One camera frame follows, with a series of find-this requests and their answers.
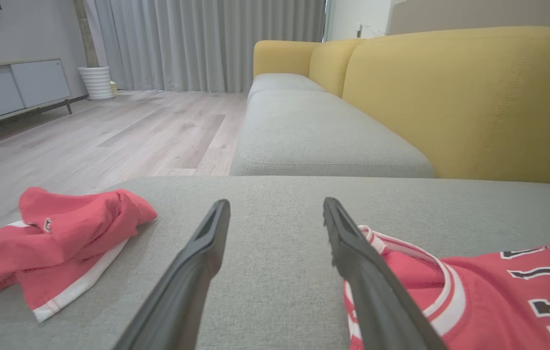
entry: tree trunk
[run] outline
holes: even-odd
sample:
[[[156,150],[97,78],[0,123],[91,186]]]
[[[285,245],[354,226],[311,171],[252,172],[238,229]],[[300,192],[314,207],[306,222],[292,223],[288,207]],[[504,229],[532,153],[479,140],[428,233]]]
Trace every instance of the tree trunk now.
[[[87,67],[99,67],[98,57],[96,56],[96,49],[93,46],[93,39],[91,38],[91,31],[89,30],[89,21],[87,20],[87,13],[85,11],[85,4],[83,0],[74,0],[74,8],[77,11],[77,18],[79,20],[79,27],[81,30],[81,37],[83,38],[83,45],[85,47],[85,56],[87,60]]]

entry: curtain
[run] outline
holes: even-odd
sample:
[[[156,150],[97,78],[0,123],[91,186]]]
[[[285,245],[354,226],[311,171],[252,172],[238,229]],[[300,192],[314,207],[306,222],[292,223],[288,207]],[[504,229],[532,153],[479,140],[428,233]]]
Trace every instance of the curtain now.
[[[95,0],[122,89],[249,91],[253,46],[320,41],[325,0]]]

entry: gray wall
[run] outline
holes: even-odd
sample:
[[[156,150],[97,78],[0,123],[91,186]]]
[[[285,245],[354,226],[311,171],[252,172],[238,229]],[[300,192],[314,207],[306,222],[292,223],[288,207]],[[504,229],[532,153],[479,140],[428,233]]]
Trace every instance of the gray wall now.
[[[60,57],[71,97],[87,94],[85,50],[72,0],[2,0],[0,62]]]
[[[387,33],[501,26],[550,27],[550,0],[406,0],[393,6]]]

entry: yellow sofa backrest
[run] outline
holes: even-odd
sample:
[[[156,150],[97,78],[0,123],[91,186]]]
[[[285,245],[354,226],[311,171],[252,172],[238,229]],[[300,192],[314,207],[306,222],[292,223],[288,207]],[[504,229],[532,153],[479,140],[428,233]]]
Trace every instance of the yellow sofa backrest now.
[[[422,151],[437,177],[550,183],[549,27],[365,40],[342,98]]]
[[[309,78],[329,93],[342,97],[348,60],[364,38],[324,42],[314,47]]]

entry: sofa armrest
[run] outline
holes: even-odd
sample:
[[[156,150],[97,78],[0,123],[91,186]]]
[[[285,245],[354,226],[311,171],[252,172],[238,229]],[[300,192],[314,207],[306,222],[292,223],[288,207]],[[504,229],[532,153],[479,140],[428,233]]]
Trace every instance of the sofa armrest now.
[[[309,76],[310,60],[319,42],[261,40],[253,49],[253,76],[294,73]]]

